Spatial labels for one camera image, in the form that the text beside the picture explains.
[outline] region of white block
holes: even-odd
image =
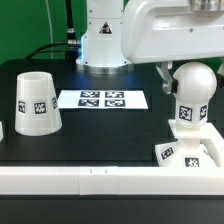
[[[79,167],[1,167],[0,195],[79,194]]]
[[[80,195],[117,194],[117,167],[80,167]]]
[[[119,168],[119,195],[224,195],[223,168]]]
[[[209,139],[211,132],[216,130],[211,123],[193,129],[178,125],[176,120],[169,120],[168,122],[175,139]]]

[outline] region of black and white pattern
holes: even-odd
[[[201,110],[200,110],[200,120],[202,120],[203,118],[207,117],[207,111],[208,111],[208,106],[207,105],[201,107]]]
[[[99,98],[100,97],[100,92],[99,91],[82,91],[80,97]]]
[[[34,105],[34,113],[36,115],[47,113],[46,102],[35,102],[33,105]]]
[[[99,100],[89,100],[89,99],[83,99],[83,100],[79,100],[79,107],[98,107],[99,106]]]
[[[170,147],[167,150],[165,150],[163,153],[161,153],[161,157],[164,160],[164,159],[167,159],[168,157],[170,157],[173,154],[174,154],[173,148]]]
[[[26,113],[26,103],[23,101],[18,102],[18,111],[21,113]]]
[[[52,99],[52,104],[53,104],[53,108],[54,108],[54,109],[56,109],[56,108],[58,107],[58,103],[57,103],[57,98],[56,98],[56,97],[54,97],[54,98]]]
[[[193,109],[189,107],[180,106],[179,118],[185,121],[192,121]]]
[[[197,157],[185,157],[185,167],[199,167],[199,159]]]
[[[105,98],[124,98],[124,92],[105,92]]]
[[[105,107],[125,107],[125,100],[105,100]]]

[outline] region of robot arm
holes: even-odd
[[[129,1],[123,18],[122,52],[133,63],[221,57],[221,6],[221,0]]]

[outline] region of white spherical joint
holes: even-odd
[[[207,122],[208,102],[215,93],[217,81],[207,65],[190,62],[177,69],[173,76],[178,81],[176,120],[186,128]]]
[[[207,65],[190,62],[182,65],[173,76],[178,80],[177,93],[179,101],[185,103],[208,102],[215,93],[217,81],[214,72]]]

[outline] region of table surface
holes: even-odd
[[[64,89],[142,90],[149,108],[60,110],[60,131],[39,137],[19,135],[14,128],[16,77],[28,71],[50,72],[57,96]],[[222,136],[223,95],[223,89],[216,91],[208,115]],[[0,102],[5,135],[0,143],[1,166],[158,166],[155,145],[174,140],[168,119],[174,118],[175,99],[162,92],[162,80],[154,64],[135,65],[133,71],[116,75],[94,75],[79,72],[64,60],[12,60],[0,66]],[[45,223],[46,219],[47,223],[222,223],[223,199],[1,196],[0,215],[2,223]]]

